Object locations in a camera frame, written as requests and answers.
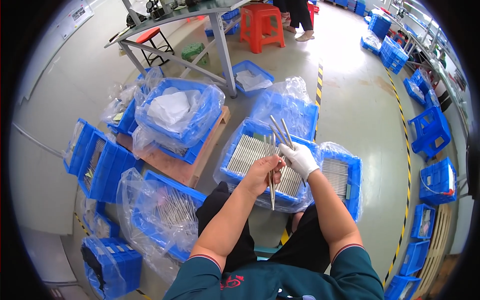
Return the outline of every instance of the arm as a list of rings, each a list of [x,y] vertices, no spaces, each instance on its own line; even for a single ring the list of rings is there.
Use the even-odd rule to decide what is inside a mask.
[[[362,245],[357,225],[332,185],[321,173],[307,146],[294,142],[295,150],[281,144],[280,150],[291,167],[308,181],[318,214],[318,223],[330,248],[330,261],[346,245]]]

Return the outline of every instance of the hand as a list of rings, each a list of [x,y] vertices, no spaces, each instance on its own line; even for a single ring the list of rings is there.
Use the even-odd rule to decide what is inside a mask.
[[[280,183],[280,169],[286,165],[285,161],[278,155],[266,156],[257,159],[250,166],[247,175],[240,182],[239,187],[242,187],[246,192],[250,193],[255,198],[261,195],[268,187],[268,176],[270,171],[274,171],[274,183]]]
[[[290,161],[289,167],[299,173],[304,180],[308,179],[310,173],[320,168],[307,146],[293,142],[295,150],[285,144],[280,144],[278,147]]]

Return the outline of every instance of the green plastic stool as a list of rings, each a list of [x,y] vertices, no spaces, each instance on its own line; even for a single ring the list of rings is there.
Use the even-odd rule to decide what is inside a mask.
[[[181,51],[181,58],[183,60],[192,62],[197,55],[199,55],[205,49],[203,43],[192,43],[187,45]],[[199,61],[199,64],[205,65],[208,61],[208,53],[206,53]]]

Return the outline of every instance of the shirt sleeve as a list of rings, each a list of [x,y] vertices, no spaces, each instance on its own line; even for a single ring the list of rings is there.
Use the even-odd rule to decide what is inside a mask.
[[[357,244],[343,247],[335,256],[330,276],[352,299],[384,299],[384,288],[365,249]]]
[[[213,258],[206,255],[195,255],[182,264],[177,278],[163,299],[220,299],[221,277],[220,267]]]

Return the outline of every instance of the red sleeve trim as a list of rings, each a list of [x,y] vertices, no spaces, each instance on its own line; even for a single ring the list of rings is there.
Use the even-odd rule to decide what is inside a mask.
[[[214,263],[216,264],[216,266],[218,267],[218,269],[220,270],[220,272],[222,271],[222,269],[220,268],[220,265],[216,262],[215,259],[211,258],[210,256],[205,255],[205,254],[196,254],[196,255],[190,256],[187,260],[190,260],[190,259],[192,259],[192,258],[194,258],[194,257],[203,257],[203,258],[206,258],[206,259],[208,259],[208,260],[211,260],[212,262],[214,262]]]
[[[360,247],[360,248],[362,248],[362,249],[365,250],[365,248],[364,248],[362,245],[360,245],[360,244],[348,244],[348,245],[346,245],[346,246],[343,246],[342,249],[338,250],[338,252],[335,254],[335,257],[334,257],[333,260],[332,260],[332,263],[335,261],[336,257],[337,257],[343,250],[345,250],[345,249],[347,249],[347,248],[351,248],[351,247]]]

